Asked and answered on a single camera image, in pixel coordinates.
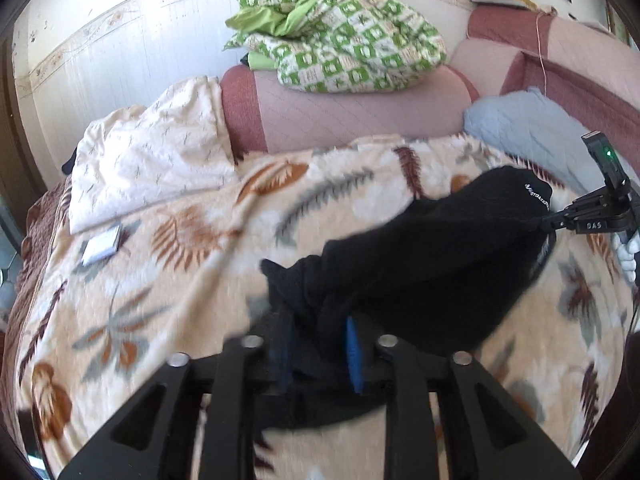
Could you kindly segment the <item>white gloved hand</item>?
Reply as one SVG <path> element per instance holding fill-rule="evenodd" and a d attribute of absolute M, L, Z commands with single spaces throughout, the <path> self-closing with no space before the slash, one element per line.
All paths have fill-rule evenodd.
<path fill-rule="evenodd" d="M 613 237 L 614 249 L 620 268 L 626 278 L 626 281 L 633 285 L 637 279 L 638 262 L 637 257 L 640 252 L 639 232 L 624 242 L 620 237 L 620 233 L 616 233 Z"/>

